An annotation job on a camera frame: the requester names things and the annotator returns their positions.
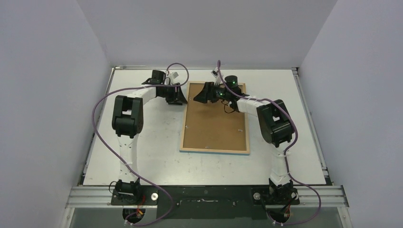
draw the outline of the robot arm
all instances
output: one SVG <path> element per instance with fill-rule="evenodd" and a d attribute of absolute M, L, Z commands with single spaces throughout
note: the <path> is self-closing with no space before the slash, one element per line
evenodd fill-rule
<path fill-rule="evenodd" d="M 176 72 L 166 76 L 162 71 L 153 70 L 152 77 L 143 83 L 145 85 L 143 89 L 128 95 L 118 95 L 115 98 L 112 128 L 119 142 L 119 154 L 127 162 L 120 164 L 119 181 L 115 185 L 115 191 L 117 194 L 130 196 L 125 197 L 126 201 L 136 203 L 142 195 L 140 180 L 128 170 L 126 165 L 138 172 L 137 140 L 144 124 L 143 105 L 158 96 L 165 98 L 169 105 L 187 104 L 181 88 L 172 86 L 179 85 L 174 82 L 177 76 Z"/>
<path fill-rule="evenodd" d="M 266 101 L 252 100 L 250 98 L 253 97 L 243 94 L 238 86 L 238 79 L 236 76 L 225 77 L 225 82 L 223 83 L 226 83 L 233 92 L 245 97 L 245 99 L 239 99 L 225 87 L 221 87 L 215 82 L 206 82 L 204 88 L 197 96 L 195 96 L 194 100 L 201 103 L 207 103 L 208 101 L 215 103 L 218 100 L 225 100 L 228 101 L 228 106 L 233 110 L 256 116 L 259 119 L 260 131 L 263 139 L 267 143 L 273 144 L 276 148 L 272 153 L 272 169 L 269 179 L 270 185 L 273 189 L 283 187 L 285 187 L 287 191 L 288 189 L 293 189 L 293 183 L 287 172 L 284 159 L 285 155 L 279 148 L 280 144 L 284 142 L 289 143 L 292 139 L 294 129 L 292 128 L 289 119 L 273 104 Z M 288 113 L 282 100 L 276 100 L 275 103 Z"/>

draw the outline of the metal frame edge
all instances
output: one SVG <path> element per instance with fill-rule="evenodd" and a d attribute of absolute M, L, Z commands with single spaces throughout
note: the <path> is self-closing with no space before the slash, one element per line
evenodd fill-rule
<path fill-rule="evenodd" d="M 322 164 L 322 167 L 327 167 L 326 162 L 325 162 L 325 158 L 324 158 L 323 153 L 322 153 L 322 148 L 320 147 L 319 139 L 317 137 L 315 125 L 313 123 L 312 116 L 311 116 L 310 111 L 308 109 L 308 104 L 307 104 L 307 101 L 305 99 L 304 92 L 302 90 L 302 86 L 301 86 L 301 83 L 300 83 L 300 80 L 299 80 L 299 74 L 298 74 L 297 68 L 293 67 L 291 70 L 292 70 L 292 73 L 293 73 L 293 76 L 294 76 L 295 83 L 297 85 L 299 96 L 301 98 L 302 106 L 304 107 L 305 115 L 307 116 L 307 119 L 308 119 L 311 134 L 312 134 L 312 136 L 313 136 L 313 138 L 315 140 L 315 146 L 316 146 L 316 149 L 317 149 L 317 154 L 318 154 L 319 159 L 320 159 L 320 163 Z"/>

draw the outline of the small white connector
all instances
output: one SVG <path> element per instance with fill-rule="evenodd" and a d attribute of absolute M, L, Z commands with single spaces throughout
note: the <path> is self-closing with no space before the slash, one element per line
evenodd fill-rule
<path fill-rule="evenodd" d="M 219 85 L 221 83 L 221 78 L 218 75 L 218 67 L 216 67 L 214 70 L 211 71 L 211 74 L 215 77 L 215 81 L 214 84 L 215 85 Z"/>
<path fill-rule="evenodd" d="M 169 78 L 169 82 L 165 81 L 165 83 L 167 83 L 167 85 L 173 85 L 175 82 L 175 78 L 177 78 L 179 76 L 179 74 L 177 72 L 173 72 L 170 73 L 167 78 Z"/>

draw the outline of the black bracket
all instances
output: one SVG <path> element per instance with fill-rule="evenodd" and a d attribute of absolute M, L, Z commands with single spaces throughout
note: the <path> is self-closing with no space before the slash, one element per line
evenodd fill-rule
<path fill-rule="evenodd" d="M 119 180 L 112 194 L 111 205 L 136 205 L 143 198 L 143 205 L 157 205 L 158 200 L 152 200 L 151 195 L 153 193 L 158 194 L 158 189 L 154 186 L 141 186 L 140 179 L 130 183 Z"/>
<path fill-rule="evenodd" d="M 274 102 L 288 113 L 286 105 L 282 100 L 276 100 Z M 256 110 L 258 112 L 260 131 L 263 139 L 267 143 L 279 147 L 281 143 L 289 143 L 291 141 L 294 128 L 291 126 L 289 119 L 284 113 L 273 104 L 259 106 Z"/>
<path fill-rule="evenodd" d="M 255 205 L 298 205 L 299 197 L 298 191 L 294 188 L 292 180 L 284 185 L 276 186 L 269 179 L 269 187 L 254 187 L 252 188 L 252 193 L 259 193 L 260 198 L 254 199 Z"/>
<path fill-rule="evenodd" d="M 231 89 L 232 92 L 240 96 L 249 96 L 248 94 L 242 93 L 242 90 L 238 85 L 238 77 L 235 75 L 226 76 L 224 80 L 225 84 Z M 231 102 L 230 107 L 239 112 L 237 107 L 239 97 L 232 94 L 223 85 L 215 85 L 214 82 L 205 82 L 203 89 L 194 97 L 193 100 L 204 104 L 206 104 L 208 101 L 211 103 L 215 103 L 218 100 L 228 101 Z"/>
<path fill-rule="evenodd" d="M 142 131 L 143 124 L 143 99 L 122 95 L 116 96 L 112 128 L 115 130 L 117 136 L 128 135 L 133 139 L 136 134 Z"/>
<path fill-rule="evenodd" d="M 151 78 L 143 82 L 142 85 L 163 85 L 165 78 L 165 72 L 153 70 Z M 158 86 L 156 88 L 156 95 L 165 98 L 165 101 L 169 105 L 182 105 L 188 103 L 180 86 Z"/>

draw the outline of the white arm link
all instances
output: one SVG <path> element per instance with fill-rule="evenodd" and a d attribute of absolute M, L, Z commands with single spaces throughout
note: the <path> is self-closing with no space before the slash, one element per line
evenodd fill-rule
<path fill-rule="evenodd" d="M 143 105 L 145 105 L 151 99 L 157 97 L 157 88 L 150 87 L 150 88 L 138 89 L 126 96 L 131 98 L 140 97 L 143 99 Z"/>

